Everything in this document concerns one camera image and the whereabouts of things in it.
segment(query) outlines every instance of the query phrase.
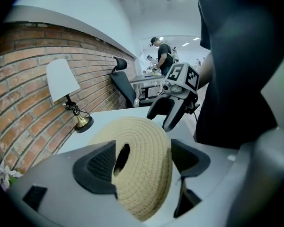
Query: chair headrest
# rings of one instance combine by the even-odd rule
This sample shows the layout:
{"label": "chair headrest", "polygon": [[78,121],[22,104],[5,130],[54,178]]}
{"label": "chair headrest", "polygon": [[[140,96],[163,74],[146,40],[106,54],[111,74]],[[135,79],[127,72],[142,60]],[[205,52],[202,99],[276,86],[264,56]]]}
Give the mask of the chair headrest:
{"label": "chair headrest", "polygon": [[115,67],[115,70],[124,70],[127,68],[126,60],[115,57],[115,56],[114,56],[114,59],[117,61],[117,66]]}

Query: brass lamp base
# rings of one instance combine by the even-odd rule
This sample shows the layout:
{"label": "brass lamp base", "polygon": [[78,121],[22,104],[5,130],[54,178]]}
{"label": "brass lamp base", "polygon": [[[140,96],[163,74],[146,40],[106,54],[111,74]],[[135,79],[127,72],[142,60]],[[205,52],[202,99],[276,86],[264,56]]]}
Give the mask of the brass lamp base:
{"label": "brass lamp base", "polygon": [[78,123],[75,125],[74,129],[77,133],[83,133],[88,130],[94,123],[92,117],[83,118],[80,114],[77,115]]}

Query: white flower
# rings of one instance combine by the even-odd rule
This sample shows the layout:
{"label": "white flower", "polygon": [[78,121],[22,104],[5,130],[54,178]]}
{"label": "white flower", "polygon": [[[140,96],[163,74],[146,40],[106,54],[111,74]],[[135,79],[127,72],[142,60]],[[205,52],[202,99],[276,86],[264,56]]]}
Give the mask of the white flower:
{"label": "white flower", "polygon": [[3,190],[7,190],[9,188],[9,176],[13,176],[15,178],[21,177],[22,174],[18,171],[11,171],[9,166],[4,167],[4,163],[0,164],[0,185]]}

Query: straw hat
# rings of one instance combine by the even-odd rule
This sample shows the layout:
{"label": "straw hat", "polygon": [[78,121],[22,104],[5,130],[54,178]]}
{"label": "straw hat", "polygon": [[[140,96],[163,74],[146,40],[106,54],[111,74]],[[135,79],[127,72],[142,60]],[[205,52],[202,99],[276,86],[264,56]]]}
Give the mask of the straw hat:
{"label": "straw hat", "polygon": [[89,144],[116,141],[112,184],[118,201],[140,221],[163,204],[172,176],[171,145],[165,131],[148,119],[124,117],[106,125]]}

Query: table lamp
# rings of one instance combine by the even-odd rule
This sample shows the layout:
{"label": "table lamp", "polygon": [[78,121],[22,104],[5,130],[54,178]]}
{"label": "table lamp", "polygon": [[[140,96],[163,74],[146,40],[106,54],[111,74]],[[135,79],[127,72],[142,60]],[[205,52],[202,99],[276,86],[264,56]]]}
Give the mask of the table lamp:
{"label": "table lamp", "polygon": [[[72,110],[77,117],[78,123],[74,127],[75,131],[82,133],[88,130],[94,123],[94,120],[89,113],[81,111],[69,96],[69,93],[80,89],[80,86],[72,74],[67,61],[65,59],[58,59],[49,63],[46,66],[46,76],[53,102],[65,96],[67,99],[65,102],[66,109]],[[80,115],[80,112],[86,113],[89,116],[84,118]]]}

